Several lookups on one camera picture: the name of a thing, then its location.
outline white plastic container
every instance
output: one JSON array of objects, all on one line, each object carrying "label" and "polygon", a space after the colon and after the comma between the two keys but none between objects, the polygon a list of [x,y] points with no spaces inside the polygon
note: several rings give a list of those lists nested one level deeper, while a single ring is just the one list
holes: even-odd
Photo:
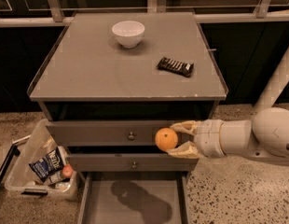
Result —
[{"label": "white plastic container", "polygon": [[50,134],[46,128],[48,121],[46,119],[40,120],[35,126],[31,137],[21,151],[14,166],[12,167],[7,180],[5,188],[19,192],[47,192],[50,196],[64,197],[67,200],[74,200],[77,196],[78,190],[78,175],[73,172],[69,183],[62,185],[62,189],[55,189],[54,186],[36,185],[34,182],[38,180],[37,175],[29,167],[30,162],[38,161],[48,153],[46,147],[42,147],[50,138]]}]

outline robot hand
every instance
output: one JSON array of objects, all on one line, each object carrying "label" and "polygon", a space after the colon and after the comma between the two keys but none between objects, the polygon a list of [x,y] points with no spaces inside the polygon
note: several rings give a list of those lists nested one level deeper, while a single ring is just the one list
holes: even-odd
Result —
[{"label": "robot hand", "polygon": [[221,158],[238,155],[249,160],[289,165],[289,111],[269,108],[252,120],[186,121],[171,129],[193,135],[178,148],[167,150],[176,158]]}]

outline drawer handle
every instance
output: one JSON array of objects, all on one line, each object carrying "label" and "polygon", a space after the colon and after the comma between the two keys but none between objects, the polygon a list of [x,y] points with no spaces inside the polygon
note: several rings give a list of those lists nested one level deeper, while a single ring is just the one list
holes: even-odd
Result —
[{"label": "drawer handle", "polygon": [[129,134],[128,134],[128,140],[130,140],[130,141],[133,141],[134,139],[135,139],[135,133],[134,132],[130,132]]},{"label": "drawer handle", "polygon": [[136,161],[134,161],[134,162],[132,163],[132,168],[133,168],[133,169],[137,168],[137,162],[136,162]]}]

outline bowl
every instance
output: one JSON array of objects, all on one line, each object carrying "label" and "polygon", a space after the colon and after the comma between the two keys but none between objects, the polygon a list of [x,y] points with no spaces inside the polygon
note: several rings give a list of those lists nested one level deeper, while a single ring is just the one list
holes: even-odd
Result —
[{"label": "bowl", "polygon": [[145,26],[138,21],[121,21],[112,27],[116,41],[124,48],[135,48],[143,39]]}]

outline white pipe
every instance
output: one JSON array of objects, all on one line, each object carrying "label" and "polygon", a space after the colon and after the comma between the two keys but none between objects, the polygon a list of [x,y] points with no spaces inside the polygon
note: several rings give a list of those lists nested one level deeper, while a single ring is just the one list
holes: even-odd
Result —
[{"label": "white pipe", "polygon": [[254,110],[256,113],[259,111],[272,107],[283,89],[289,82],[289,47],[284,53],[282,60],[278,64],[272,77],[270,78],[266,88],[260,95],[255,104]]}]

